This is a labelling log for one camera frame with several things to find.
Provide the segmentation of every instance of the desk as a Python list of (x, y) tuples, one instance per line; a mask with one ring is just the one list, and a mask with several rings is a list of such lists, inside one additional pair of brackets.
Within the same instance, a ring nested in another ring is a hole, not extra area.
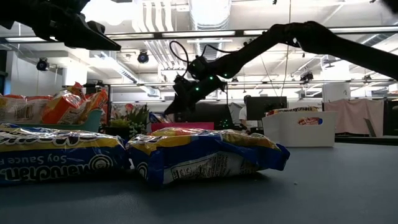
[(163, 190), (137, 178), (3, 187), (0, 223), (398, 223), (396, 146), (290, 152), (283, 172)]

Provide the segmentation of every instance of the white plastic bin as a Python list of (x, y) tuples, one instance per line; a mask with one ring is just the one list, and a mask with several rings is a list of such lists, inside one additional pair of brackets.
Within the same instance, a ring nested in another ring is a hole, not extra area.
[[(285, 147), (333, 147), (337, 112), (286, 112), (262, 119), (264, 135)], [(302, 118), (320, 118), (322, 124), (300, 125)]]

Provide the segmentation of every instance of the black robotic arm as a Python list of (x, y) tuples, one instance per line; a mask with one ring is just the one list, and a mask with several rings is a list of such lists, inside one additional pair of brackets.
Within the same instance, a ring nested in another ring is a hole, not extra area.
[(398, 56), (338, 37), (316, 22), (276, 24), (268, 32), (245, 45), (237, 52), (225, 55), (214, 62), (197, 57), (188, 65), (195, 82), (177, 76), (175, 99), (165, 114), (193, 110), (195, 103), (216, 89), (224, 90), (223, 78), (233, 78), (242, 67), (278, 43), (300, 47), (306, 52), (328, 54), (398, 80)]
[(88, 50), (120, 50), (121, 46), (104, 35), (105, 26), (85, 21), (81, 10), (90, 0), (2, 0), (7, 13), (0, 14), (0, 26), (11, 29), (14, 21), (33, 29), (49, 42)]

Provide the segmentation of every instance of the instant noodle bag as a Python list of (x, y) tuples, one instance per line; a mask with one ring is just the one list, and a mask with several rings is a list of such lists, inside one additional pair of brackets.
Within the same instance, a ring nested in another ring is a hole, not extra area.
[(51, 96), (0, 96), (0, 123), (39, 124)]
[(293, 109), (276, 109), (276, 110), (272, 110), (269, 111), (267, 113), (267, 116), (273, 115), (273, 114), (277, 114), (277, 113), (283, 113), (283, 112), (317, 112), (318, 108), (316, 106), (303, 106), (303, 107), (298, 107), (298, 108), (293, 108)]
[(45, 106), (44, 124), (75, 124), (85, 109), (86, 98), (83, 87), (75, 83), (67, 90), (60, 91)]
[(175, 180), (283, 170), (290, 152), (263, 135), (232, 130), (164, 128), (126, 144), (134, 167), (152, 186)]
[(126, 150), (117, 137), (0, 125), (0, 186), (113, 174), (129, 168)]
[(87, 120), (88, 114), (93, 110), (103, 110), (104, 106), (108, 102), (108, 95), (105, 90), (101, 90), (88, 98), (86, 107), (82, 112), (79, 121), (84, 122)]

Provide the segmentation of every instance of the black wire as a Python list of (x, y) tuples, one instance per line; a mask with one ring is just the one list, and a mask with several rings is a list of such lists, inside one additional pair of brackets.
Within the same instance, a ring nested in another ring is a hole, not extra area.
[(219, 51), (219, 52), (221, 52), (221, 53), (226, 53), (226, 54), (234, 53), (234, 52), (237, 51), (237, 50), (233, 50), (233, 51), (220, 50), (220, 49), (218, 49), (218, 48), (216, 48), (216, 47), (213, 47), (213, 46), (211, 46), (211, 45), (209, 45), (209, 44), (206, 44), (206, 45), (205, 45), (205, 48), (203, 49), (203, 52), (201, 53), (201, 57), (205, 54), (206, 48), (207, 48), (207, 47), (209, 47), (209, 48), (211, 48), (211, 49), (214, 49), (214, 50), (216, 50), (216, 51)]
[[(174, 52), (173, 47), (172, 47), (172, 44), (173, 44), (173, 43), (178, 44), (178, 45), (182, 48), (182, 50), (183, 50), (184, 53), (185, 53), (185, 58), (186, 58), (186, 60), (180, 58), (180, 57)], [(187, 50), (185, 50), (185, 47), (184, 47), (182, 44), (180, 44), (179, 42), (177, 42), (177, 41), (175, 41), (175, 40), (170, 41), (169, 47), (170, 47), (171, 53), (172, 53), (175, 57), (177, 57), (179, 60), (181, 60), (181, 61), (187, 63), (187, 67), (186, 67), (186, 69), (185, 69), (185, 72), (184, 72), (184, 74), (182, 75), (182, 77), (184, 77), (184, 76), (188, 73), (188, 65), (189, 65), (188, 52), (187, 52)]]

